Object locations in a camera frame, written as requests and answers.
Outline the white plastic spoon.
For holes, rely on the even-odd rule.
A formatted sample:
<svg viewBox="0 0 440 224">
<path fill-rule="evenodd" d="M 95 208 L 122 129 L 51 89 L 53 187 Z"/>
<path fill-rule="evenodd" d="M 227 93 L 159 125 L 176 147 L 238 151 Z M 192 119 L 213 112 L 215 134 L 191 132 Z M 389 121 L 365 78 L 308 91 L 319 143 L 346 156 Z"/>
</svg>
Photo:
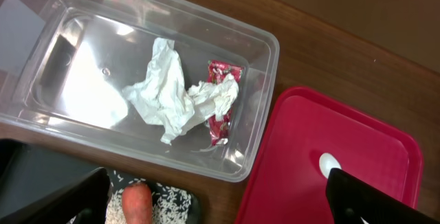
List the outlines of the white plastic spoon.
<svg viewBox="0 0 440 224">
<path fill-rule="evenodd" d="M 321 154 L 318 165 L 322 175 L 326 179 L 329 178 L 329 174 L 333 168 L 341 169 L 338 160 L 330 153 Z"/>
</svg>

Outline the orange carrot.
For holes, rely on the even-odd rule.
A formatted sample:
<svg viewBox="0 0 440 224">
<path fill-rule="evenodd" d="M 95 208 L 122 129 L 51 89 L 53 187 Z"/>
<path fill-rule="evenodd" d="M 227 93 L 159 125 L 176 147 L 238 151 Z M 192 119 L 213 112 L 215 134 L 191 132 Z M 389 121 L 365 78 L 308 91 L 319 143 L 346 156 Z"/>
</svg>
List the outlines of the orange carrot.
<svg viewBox="0 0 440 224">
<path fill-rule="evenodd" d="M 151 224 L 152 193 L 145 183 L 134 183 L 122 192 L 122 211 L 127 224 Z"/>
</svg>

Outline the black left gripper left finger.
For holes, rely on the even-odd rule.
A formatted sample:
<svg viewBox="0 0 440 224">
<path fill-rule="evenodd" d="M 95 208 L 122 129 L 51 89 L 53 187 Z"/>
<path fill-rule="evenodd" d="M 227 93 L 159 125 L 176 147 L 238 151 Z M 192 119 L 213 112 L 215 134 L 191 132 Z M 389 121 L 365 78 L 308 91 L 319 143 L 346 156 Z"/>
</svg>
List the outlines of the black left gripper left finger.
<svg viewBox="0 0 440 224">
<path fill-rule="evenodd" d="M 111 194 L 111 180 L 97 168 L 24 208 L 3 218 L 8 224 L 104 223 Z"/>
</svg>

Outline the white tissue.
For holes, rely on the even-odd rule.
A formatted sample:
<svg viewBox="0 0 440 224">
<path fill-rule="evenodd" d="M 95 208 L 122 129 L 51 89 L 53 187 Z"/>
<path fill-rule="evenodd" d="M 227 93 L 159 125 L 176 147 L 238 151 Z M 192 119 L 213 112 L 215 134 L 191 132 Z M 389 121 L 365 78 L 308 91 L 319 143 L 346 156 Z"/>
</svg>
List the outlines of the white tissue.
<svg viewBox="0 0 440 224">
<path fill-rule="evenodd" d="M 198 85 L 191 86 L 187 94 L 194 104 L 195 113 L 183 127 L 186 132 L 212 116 L 221 121 L 237 99 L 239 85 L 234 76 L 228 74 L 219 84 L 200 81 Z"/>
</svg>

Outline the white rice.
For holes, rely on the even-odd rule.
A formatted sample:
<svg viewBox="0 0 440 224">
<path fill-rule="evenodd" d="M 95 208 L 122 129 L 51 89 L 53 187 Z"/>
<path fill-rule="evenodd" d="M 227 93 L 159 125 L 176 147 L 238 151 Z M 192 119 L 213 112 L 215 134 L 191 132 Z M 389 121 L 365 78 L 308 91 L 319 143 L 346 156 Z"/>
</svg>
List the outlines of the white rice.
<svg viewBox="0 0 440 224">
<path fill-rule="evenodd" d="M 122 193 L 127 186 L 144 183 L 151 190 L 153 223 L 187 223 L 195 197 L 188 191 L 147 181 L 127 173 L 108 169 L 112 195 L 107 205 L 106 223 L 127 224 L 122 210 Z"/>
</svg>

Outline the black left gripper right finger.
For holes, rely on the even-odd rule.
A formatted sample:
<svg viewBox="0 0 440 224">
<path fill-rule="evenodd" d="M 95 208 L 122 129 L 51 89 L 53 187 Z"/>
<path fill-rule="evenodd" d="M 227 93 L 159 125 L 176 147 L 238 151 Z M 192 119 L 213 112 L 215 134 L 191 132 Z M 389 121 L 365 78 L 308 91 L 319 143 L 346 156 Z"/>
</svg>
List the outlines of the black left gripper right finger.
<svg viewBox="0 0 440 224">
<path fill-rule="evenodd" d="M 338 168 L 326 197 L 335 224 L 437 224 L 437 221 Z"/>
</svg>

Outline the clear plastic wrap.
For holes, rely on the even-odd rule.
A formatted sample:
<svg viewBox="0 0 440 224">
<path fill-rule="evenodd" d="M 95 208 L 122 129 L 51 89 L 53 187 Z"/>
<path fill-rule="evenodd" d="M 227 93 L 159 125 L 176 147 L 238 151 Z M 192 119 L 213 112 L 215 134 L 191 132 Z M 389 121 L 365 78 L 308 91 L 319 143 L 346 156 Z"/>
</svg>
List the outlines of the clear plastic wrap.
<svg viewBox="0 0 440 224">
<path fill-rule="evenodd" d="M 146 124 L 162 125 L 161 142 L 170 144 L 183 133 L 195 114 L 195 104 L 186 92 L 182 63 L 175 42 L 156 38 L 146 78 L 122 89 L 122 95 Z"/>
</svg>

